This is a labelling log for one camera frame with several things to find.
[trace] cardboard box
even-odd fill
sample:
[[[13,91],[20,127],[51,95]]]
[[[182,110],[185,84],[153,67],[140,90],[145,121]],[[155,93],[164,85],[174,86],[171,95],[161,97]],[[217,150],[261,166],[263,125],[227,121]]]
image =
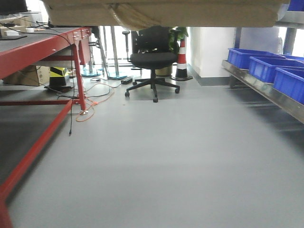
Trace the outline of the cardboard box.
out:
[[[162,26],[272,27],[282,4],[290,0],[43,0],[55,25],[121,25],[133,21],[144,26],[136,13]]]
[[[30,18],[29,17],[4,18],[4,19],[0,19],[0,22],[2,24],[4,24],[4,23],[14,23],[16,25],[21,25],[21,26],[25,26],[25,27],[31,27],[31,22],[30,22]]]
[[[49,67],[28,66],[3,79],[3,83],[24,86],[41,86],[49,82]]]

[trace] orange and white traffic cone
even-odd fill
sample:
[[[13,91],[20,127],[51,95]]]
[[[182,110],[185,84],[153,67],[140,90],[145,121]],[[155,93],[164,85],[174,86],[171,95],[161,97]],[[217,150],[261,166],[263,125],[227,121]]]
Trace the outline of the orange and white traffic cone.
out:
[[[180,50],[177,59],[177,69],[176,75],[172,76],[171,79],[176,81],[186,81],[192,79],[192,76],[187,74],[187,62],[186,62],[186,48],[185,48],[185,39],[180,40]]]

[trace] potted plant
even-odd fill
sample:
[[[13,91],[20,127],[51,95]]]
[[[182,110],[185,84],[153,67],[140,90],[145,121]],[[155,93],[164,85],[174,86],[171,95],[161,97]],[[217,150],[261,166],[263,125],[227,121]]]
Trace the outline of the potted plant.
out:
[[[181,41],[181,39],[185,38],[185,36],[188,36],[187,28],[186,27],[173,27],[170,28],[169,33],[169,49],[172,53],[178,54],[180,46],[178,42]],[[158,76],[170,76],[172,74],[172,65],[155,70],[156,75]]]

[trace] green plant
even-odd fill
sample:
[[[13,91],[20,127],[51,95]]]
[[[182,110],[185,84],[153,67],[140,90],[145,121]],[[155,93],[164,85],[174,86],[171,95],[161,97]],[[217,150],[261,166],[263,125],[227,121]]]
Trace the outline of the green plant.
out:
[[[186,27],[173,27],[170,29],[169,33],[169,48],[170,51],[174,54],[178,54],[180,50],[180,46],[178,44],[178,41],[181,39],[188,37],[188,32]]]

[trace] red table frame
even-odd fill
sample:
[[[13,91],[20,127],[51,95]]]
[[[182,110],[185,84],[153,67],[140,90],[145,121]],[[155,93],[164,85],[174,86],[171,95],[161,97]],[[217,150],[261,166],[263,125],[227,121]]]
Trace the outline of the red table frame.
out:
[[[86,109],[85,95],[83,91],[80,64],[85,64],[90,59],[89,37],[90,27],[70,28],[70,30],[59,33],[60,36],[50,36],[20,47],[0,52],[0,79],[32,65],[41,60],[48,61],[74,61],[78,85],[78,97],[72,100],[53,101],[9,101],[0,102],[2,105],[64,105],[61,112],[55,117],[48,128],[32,145],[20,163],[10,173],[9,177],[0,185],[0,228],[13,228],[6,200],[17,183],[21,180],[27,169],[37,158],[44,145],[51,138],[60,123],[64,120],[73,104],[80,104],[81,110]],[[71,56],[55,56],[54,53],[70,47]]]

